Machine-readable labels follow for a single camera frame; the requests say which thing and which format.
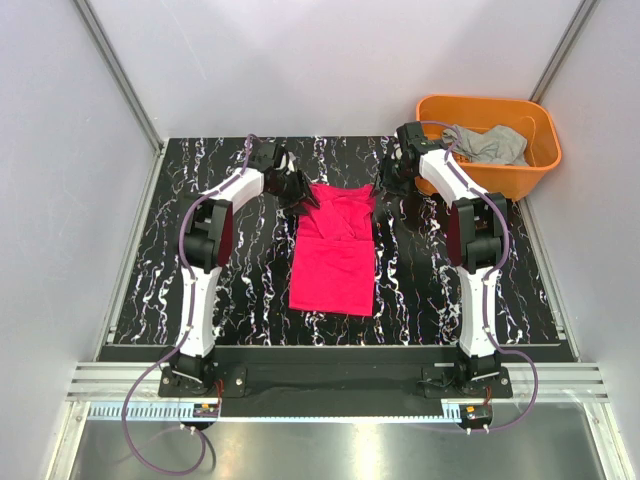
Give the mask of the pink t shirt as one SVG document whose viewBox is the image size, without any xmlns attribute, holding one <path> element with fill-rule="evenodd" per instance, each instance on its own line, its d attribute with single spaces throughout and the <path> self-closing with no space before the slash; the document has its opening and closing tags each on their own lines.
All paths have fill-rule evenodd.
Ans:
<svg viewBox="0 0 640 480">
<path fill-rule="evenodd" d="M 299 219 L 289 307 L 370 316 L 376 273 L 372 187 L 313 184 L 311 192 L 318 205 Z"/>
</svg>

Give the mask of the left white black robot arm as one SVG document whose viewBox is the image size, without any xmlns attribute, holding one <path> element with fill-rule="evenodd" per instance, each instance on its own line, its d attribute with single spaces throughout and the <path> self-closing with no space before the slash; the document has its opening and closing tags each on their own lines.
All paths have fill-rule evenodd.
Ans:
<svg viewBox="0 0 640 480">
<path fill-rule="evenodd" d="M 289 167 L 238 168 L 214 188 L 183 200 L 176 243 L 183 281 L 181 323 L 168 362 L 172 375 L 193 395 L 206 395 L 218 384 L 212 319 L 219 277 L 234 249 L 234 215 L 263 194 L 294 214 L 319 206 L 308 177 Z"/>
</svg>

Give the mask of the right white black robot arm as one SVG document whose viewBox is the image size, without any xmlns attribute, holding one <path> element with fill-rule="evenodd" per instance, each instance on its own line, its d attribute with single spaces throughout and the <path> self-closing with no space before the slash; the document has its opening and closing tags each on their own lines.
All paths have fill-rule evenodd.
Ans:
<svg viewBox="0 0 640 480">
<path fill-rule="evenodd" d="M 501 371 L 495 294 L 509 253 L 506 201 L 479 186 L 442 149 L 392 149 L 380 163 L 374 191 L 399 195 L 417 176 L 429 181 L 449 208 L 447 253 L 462 294 L 462 330 L 451 384 L 463 395 L 476 396 Z"/>
</svg>

